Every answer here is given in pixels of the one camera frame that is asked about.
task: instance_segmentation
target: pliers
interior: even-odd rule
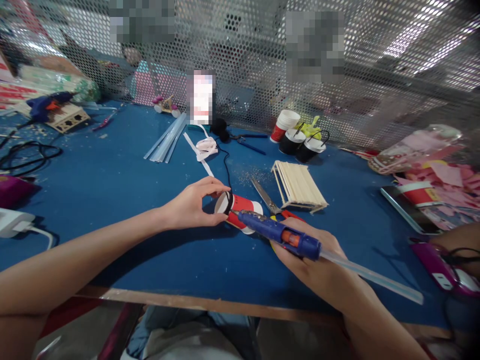
[[[256,151],[257,153],[260,153],[262,155],[267,155],[267,153],[263,150],[260,150],[259,148],[256,148],[250,144],[247,144],[245,141],[247,139],[245,138],[268,138],[269,136],[266,134],[242,134],[242,135],[232,135],[230,134],[230,139],[236,140],[240,145],[243,145],[247,148],[252,149],[253,151]]]

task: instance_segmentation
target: table edge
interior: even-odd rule
[[[306,322],[323,326],[343,327],[344,321],[339,316],[322,314],[315,311],[290,309],[276,306],[249,304],[243,302],[209,299],[204,297],[168,295],[161,293],[133,291],[87,285],[76,296],[84,298],[96,298],[125,303],[137,303],[157,306],[167,306],[182,309],[194,309],[214,311],[218,313],[241,314],[253,317],[287,320],[294,322]],[[441,327],[414,323],[401,323],[414,338],[435,337],[450,339],[451,332]]]

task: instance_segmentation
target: hand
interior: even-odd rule
[[[210,227],[227,220],[228,216],[224,213],[205,213],[202,199],[207,195],[218,198],[229,190],[228,186],[211,176],[188,185],[176,198],[160,208],[166,218],[166,229]]]
[[[336,253],[345,259],[347,258],[335,236],[328,231],[314,228],[293,217],[285,219],[282,223],[320,240],[322,249]],[[355,296],[357,291],[363,292],[365,286],[369,287],[354,272],[333,262],[324,258],[320,258],[318,261],[311,261],[307,258],[300,259],[285,250],[277,242],[270,241],[270,243],[280,261],[290,269],[299,280],[308,286],[315,294],[341,312],[343,312],[347,306],[351,306],[351,302],[348,301],[348,299]]]

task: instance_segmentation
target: scissor handle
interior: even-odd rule
[[[269,137],[267,134],[243,134],[240,136],[244,138],[268,138]]]
[[[247,147],[247,148],[250,148],[250,149],[252,149],[252,150],[254,150],[254,151],[256,151],[257,153],[260,153],[260,154],[262,154],[262,155],[267,155],[267,153],[266,153],[265,151],[260,150],[259,148],[256,148],[256,147],[254,147],[254,146],[252,146],[252,145],[249,145],[249,144],[245,143],[244,141],[239,141],[239,140],[240,140],[240,139],[237,140],[239,144],[242,144],[243,146],[245,146],[245,147]]]
[[[281,215],[282,215],[285,219],[287,219],[287,218],[295,218],[295,219],[298,219],[298,220],[303,221],[304,223],[306,223],[306,221],[303,220],[301,217],[298,217],[297,215],[291,213],[291,212],[288,211],[288,210],[283,210],[283,211],[281,212]]]

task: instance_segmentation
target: jeans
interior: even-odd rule
[[[126,351],[131,357],[142,360],[142,353],[153,330],[173,329],[177,325],[196,321],[220,330],[243,359],[260,360],[257,343],[259,320],[257,317],[223,312],[150,305],[136,326]]]

